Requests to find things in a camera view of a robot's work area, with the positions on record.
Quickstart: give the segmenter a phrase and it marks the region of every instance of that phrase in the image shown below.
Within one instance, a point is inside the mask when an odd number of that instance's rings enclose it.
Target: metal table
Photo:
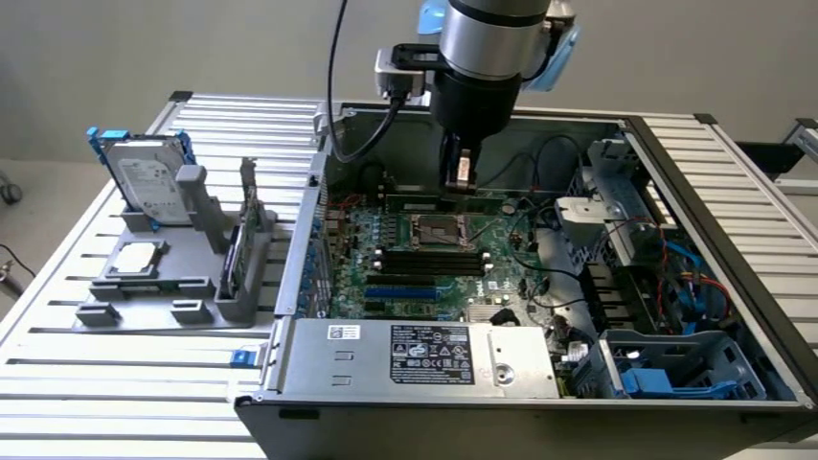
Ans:
[[[0,323],[0,459],[263,458],[230,406],[259,370],[230,369],[228,360],[232,350],[267,339],[315,154],[316,106],[263,97],[173,94],[148,132],[188,131],[208,170],[209,194],[228,209],[237,209],[241,200],[240,157],[257,158],[259,197],[279,213],[257,324],[246,330],[178,333],[70,332],[88,280],[98,274],[124,227],[114,216],[122,201],[108,183]],[[818,350],[815,229],[716,125],[703,125],[691,115],[640,115]],[[763,445],[734,458],[800,460],[816,453],[814,437],[795,446]]]

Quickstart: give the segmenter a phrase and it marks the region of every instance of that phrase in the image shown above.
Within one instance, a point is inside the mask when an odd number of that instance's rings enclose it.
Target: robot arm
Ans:
[[[384,92],[403,79],[416,95],[424,73],[433,72],[431,111],[443,127],[439,184],[449,192],[473,193],[483,140],[504,129],[521,85],[545,70],[563,27],[572,23],[561,5],[557,0],[448,0],[439,46],[401,44],[391,55],[380,51]],[[533,75],[524,79],[528,71]]]

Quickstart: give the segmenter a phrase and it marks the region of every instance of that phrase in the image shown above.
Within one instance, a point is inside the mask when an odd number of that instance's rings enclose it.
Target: white label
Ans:
[[[344,324],[332,325],[327,329],[327,339],[329,340],[357,340],[360,338],[360,325]]]
[[[118,169],[125,177],[125,186],[136,197],[141,212],[158,223],[190,223],[178,186],[165,164],[156,160],[118,161]]]

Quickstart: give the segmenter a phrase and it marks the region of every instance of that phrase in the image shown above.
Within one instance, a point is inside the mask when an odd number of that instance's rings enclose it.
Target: power supply label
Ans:
[[[389,347],[395,383],[473,385],[469,328],[393,325]]]

